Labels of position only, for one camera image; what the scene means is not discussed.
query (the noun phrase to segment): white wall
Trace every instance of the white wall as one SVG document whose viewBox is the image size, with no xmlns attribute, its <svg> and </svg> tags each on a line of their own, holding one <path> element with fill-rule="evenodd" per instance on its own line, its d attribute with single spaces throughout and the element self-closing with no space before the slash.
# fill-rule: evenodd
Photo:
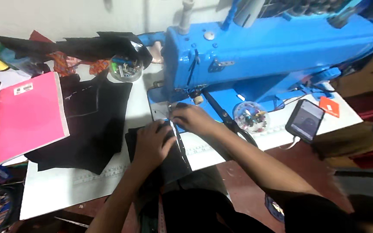
<svg viewBox="0 0 373 233">
<path fill-rule="evenodd" d="M 223 21 L 230 3 L 196 0 L 191 21 Z M 227 7 L 216 12 L 217 6 Z M 35 29 L 59 41 L 97 31 L 165 31 L 179 23 L 181 10 L 182 0 L 0 0 L 0 35 L 28 39 Z"/>
</svg>

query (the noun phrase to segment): sticker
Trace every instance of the sticker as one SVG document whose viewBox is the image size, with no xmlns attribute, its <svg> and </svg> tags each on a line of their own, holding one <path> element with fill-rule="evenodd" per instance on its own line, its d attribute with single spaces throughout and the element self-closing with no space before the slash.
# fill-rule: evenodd
<svg viewBox="0 0 373 233">
<path fill-rule="evenodd" d="M 14 95 L 18 95 L 33 89 L 32 82 L 14 89 Z"/>
</svg>

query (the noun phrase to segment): hand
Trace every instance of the hand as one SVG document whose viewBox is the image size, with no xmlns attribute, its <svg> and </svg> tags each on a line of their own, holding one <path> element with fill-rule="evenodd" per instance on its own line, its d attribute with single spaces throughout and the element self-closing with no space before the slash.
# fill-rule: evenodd
<svg viewBox="0 0 373 233">
<path fill-rule="evenodd" d="M 176 137 L 171 137 L 163 144 L 165 136 L 172 130 L 171 126 L 165 126 L 157 132 L 158 126 L 163 123 L 163 120 L 154 121 L 138 130 L 133 163 L 146 166 L 148 172 L 152 172 L 163 162 L 177 140 Z"/>
<path fill-rule="evenodd" d="M 224 124 L 212 119 L 202 108 L 185 103 L 176 105 L 171 120 L 194 134 L 204 136 L 225 127 Z"/>
</svg>

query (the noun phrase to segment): smartphone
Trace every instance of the smartphone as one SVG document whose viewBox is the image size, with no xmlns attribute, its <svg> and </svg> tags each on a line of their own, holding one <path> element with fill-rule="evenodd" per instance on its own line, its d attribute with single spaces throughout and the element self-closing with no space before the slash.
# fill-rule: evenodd
<svg viewBox="0 0 373 233">
<path fill-rule="evenodd" d="M 323 116 L 322 108 L 307 99 L 301 99 L 286 124 L 286 130 L 310 144 L 318 132 Z"/>
</svg>

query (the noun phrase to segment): white table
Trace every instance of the white table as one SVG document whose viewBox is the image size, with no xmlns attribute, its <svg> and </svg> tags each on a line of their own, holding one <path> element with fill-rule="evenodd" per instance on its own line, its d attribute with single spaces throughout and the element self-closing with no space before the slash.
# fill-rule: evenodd
<svg viewBox="0 0 373 233">
<path fill-rule="evenodd" d="M 144 71 L 142 77 L 133 83 L 126 111 L 124 133 L 129 128 L 140 127 L 152 121 L 146 90 L 152 86 L 154 81 L 163 79 L 161 70 L 161 65 L 151 64 Z M 88 74 L 88 67 L 79 66 L 77 72 L 82 79 L 85 79 L 83 77 Z M 315 102 L 310 96 L 306 96 L 306 99 Z M 362 122 L 360 117 L 338 94 L 336 94 L 335 100 L 340 105 L 341 118 L 338 119 L 326 114 L 318 134 Z M 271 122 L 275 122 L 270 128 L 270 132 L 254 136 L 262 150 L 292 142 L 293 136 L 284 130 L 284 125 L 295 105 L 296 102 L 291 103 L 283 110 L 270 114 Z M 184 133 L 181 137 L 193 170 L 225 161 L 212 148 L 205 151 L 197 151 L 196 147 L 208 148 L 208 145 L 196 135 Z M 101 175 L 95 175 L 86 170 L 74 168 L 53 168 L 37 172 L 37 164 L 29 162 L 20 220 L 29 219 L 111 194 L 128 165 L 129 158 L 125 140 L 123 140 L 122 151 L 112 157 Z"/>
</svg>

